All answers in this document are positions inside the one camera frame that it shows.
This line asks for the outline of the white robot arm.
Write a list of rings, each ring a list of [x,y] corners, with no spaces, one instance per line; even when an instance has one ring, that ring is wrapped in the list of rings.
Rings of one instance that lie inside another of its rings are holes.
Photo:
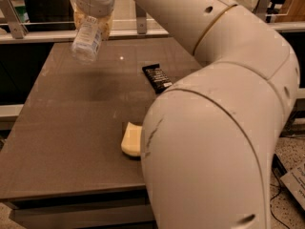
[[[74,1],[95,17],[114,3]],[[134,1],[199,64],[143,122],[158,229],[270,229],[272,159],[299,86],[293,48],[234,0]]]

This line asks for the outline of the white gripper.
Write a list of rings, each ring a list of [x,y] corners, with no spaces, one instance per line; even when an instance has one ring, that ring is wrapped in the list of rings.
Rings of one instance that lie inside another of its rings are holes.
[[[80,29],[85,20],[85,14],[98,19],[98,31],[102,41],[108,40],[112,30],[112,11],[115,0],[73,0],[76,7],[73,13],[74,25]]]

